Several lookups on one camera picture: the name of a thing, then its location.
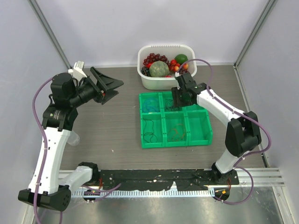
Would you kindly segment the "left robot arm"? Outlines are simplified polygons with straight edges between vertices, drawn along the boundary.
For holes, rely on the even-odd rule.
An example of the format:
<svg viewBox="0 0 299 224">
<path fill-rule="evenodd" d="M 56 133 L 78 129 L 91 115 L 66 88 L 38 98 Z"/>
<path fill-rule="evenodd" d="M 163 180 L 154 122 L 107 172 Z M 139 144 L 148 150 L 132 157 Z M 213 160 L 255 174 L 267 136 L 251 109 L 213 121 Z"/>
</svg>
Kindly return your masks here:
<svg viewBox="0 0 299 224">
<path fill-rule="evenodd" d="M 19 201 L 32 205 L 34 209 L 63 212 L 74 191 L 86 183 L 95 186 L 99 182 L 98 166 L 92 162 L 82 162 L 63 180 L 58 179 L 66 144 L 77 145 L 79 142 L 73 131 L 77 108 L 90 100 L 105 104 L 118 94 L 117 88 L 124 84 L 94 67 L 90 68 L 90 72 L 95 82 L 79 68 L 49 79 L 50 104 L 43 113 L 42 121 L 37 121 L 43 137 L 37 166 L 29 186 L 20 190 L 18 195 Z"/>
</svg>

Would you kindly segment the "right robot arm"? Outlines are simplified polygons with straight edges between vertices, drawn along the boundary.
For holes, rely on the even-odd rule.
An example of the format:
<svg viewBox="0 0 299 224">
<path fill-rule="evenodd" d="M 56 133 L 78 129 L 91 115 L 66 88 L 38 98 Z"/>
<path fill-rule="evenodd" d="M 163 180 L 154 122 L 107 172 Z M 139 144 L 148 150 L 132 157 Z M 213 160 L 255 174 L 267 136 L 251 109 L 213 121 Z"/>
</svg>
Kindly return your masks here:
<svg viewBox="0 0 299 224">
<path fill-rule="evenodd" d="M 254 112 L 244 112 L 221 99 L 207 84 L 197 84 L 191 74 L 175 73 L 177 87 L 173 87 L 174 107 L 199 105 L 213 114 L 226 127 L 222 156 L 212 164 L 211 179 L 222 184 L 245 156 L 253 154 L 261 143 L 260 128 Z"/>
</svg>

